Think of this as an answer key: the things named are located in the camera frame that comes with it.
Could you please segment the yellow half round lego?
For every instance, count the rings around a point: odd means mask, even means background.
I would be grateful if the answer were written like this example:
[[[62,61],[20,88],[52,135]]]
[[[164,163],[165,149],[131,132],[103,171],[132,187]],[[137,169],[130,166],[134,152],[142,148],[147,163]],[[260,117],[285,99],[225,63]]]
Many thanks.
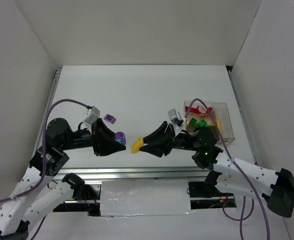
[[[130,151],[132,154],[136,154],[140,151],[140,148],[144,146],[144,138],[140,136],[132,145],[130,148]]]

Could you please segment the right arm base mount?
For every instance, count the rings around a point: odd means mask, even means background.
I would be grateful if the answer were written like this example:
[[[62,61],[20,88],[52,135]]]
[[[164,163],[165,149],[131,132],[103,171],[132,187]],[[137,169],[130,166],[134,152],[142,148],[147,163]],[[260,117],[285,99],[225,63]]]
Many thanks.
[[[236,203],[232,193],[222,193],[216,188],[218,177],[217,172],[209,172],[203,181],[190,181],[186,193],[190,197],[190,208],[200,209],[221,209],[235,208]]]

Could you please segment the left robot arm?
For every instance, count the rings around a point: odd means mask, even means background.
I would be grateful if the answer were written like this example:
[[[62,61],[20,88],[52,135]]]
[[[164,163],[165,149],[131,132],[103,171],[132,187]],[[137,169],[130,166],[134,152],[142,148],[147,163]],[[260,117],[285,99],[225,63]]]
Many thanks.
[[[29,232],[62,202],[97,200],[97,191],[75,173],[66,174],[46,195],[37,198],[69,160],[66,150],[93,148],[98,157],[126,150],[126,143],[118,140],[121,132],[113,132],[98,118],[91,130],[72,131],[64,118],[49,122],[45,132],[45,146],[41,146],[9,200],[0,207],[0,240],[25,240]]]

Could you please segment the red curved lego brick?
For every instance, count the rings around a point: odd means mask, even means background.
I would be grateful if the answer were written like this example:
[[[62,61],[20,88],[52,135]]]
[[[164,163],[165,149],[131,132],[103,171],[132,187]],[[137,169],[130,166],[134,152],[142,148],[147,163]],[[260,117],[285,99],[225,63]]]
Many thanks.
[[[187,112],[188,110],[189,110],[189,106],[185,106],[185,112]],[[194,113],[195,110],[196,110],[196,108],[191,107],[189,111],[190,111],[191,113]]]

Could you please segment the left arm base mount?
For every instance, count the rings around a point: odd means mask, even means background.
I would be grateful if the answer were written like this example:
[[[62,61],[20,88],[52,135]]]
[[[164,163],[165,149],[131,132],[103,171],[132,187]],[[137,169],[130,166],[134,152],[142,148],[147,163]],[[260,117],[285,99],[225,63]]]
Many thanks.
[[[78,199],[68,199],[57,206],[54,213],[84,213],[90,217],[101,216],[101,184],[86,184]]]

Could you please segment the purple round flower lego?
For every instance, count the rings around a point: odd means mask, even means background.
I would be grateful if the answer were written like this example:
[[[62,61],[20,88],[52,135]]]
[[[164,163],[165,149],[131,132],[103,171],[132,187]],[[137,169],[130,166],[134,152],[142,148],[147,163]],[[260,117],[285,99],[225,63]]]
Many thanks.
[[[116,141],[116,142],[118,142],[118,143],[120,143],[120,144],[122,144],[122,145],[126,145],[126,135],[125,135],[125,133],[124,132],[121,132],[121,131],[119,131],[119,132],[116,132],[115,134],[114,134],[114,136],[113,136],[113,139]]]

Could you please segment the green square lego brick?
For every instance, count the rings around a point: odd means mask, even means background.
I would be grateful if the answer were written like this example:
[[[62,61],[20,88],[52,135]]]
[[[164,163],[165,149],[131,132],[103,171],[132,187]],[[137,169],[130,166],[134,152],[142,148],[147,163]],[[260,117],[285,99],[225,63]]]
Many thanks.
[[[205,120],[201,120],[198,122],[198,124],[196,125],[197,128],[202,128],[202,127],[206,127],[207,122]]]
[[[191,118],[191,120],[189,121],[189,125],[190,126],[196,126],[198,124],[198,120],[196,118]]]

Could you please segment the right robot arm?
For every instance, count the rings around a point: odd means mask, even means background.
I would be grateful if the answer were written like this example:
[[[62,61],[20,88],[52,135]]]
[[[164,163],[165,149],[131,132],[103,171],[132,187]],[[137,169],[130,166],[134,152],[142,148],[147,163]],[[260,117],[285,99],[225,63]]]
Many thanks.
[[[175,126],[164,121],[153,133],[140,137],[131,152],[145,152],[156,157],[173,149],[193,151],[195,164],[209,170],[204,186],[214,193],[231,193],[257,199],[273,213],[290,218],[294,211],[294,176],[287,170],[267,169],[234,156],[219,148],[212,130],[197,128],[193,133],[176,133]]]

